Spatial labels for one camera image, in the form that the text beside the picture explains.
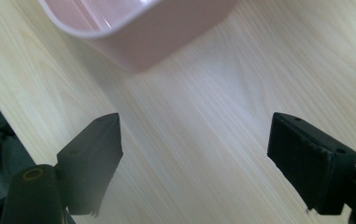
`pink plastic container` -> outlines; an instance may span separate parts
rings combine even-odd
[[[222,20],[236,0],[39,0],[49,18],[129,71],[159,62]]]

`wood grain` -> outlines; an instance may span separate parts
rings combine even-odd
[[[0,1],[0,109],[37,163],[121,114],[124,157],[98,218],[78,223],[347,223],[306,213],[266,157],[273,112],[356,150],[356,1],[241,0],[161,63],[129,74]]]

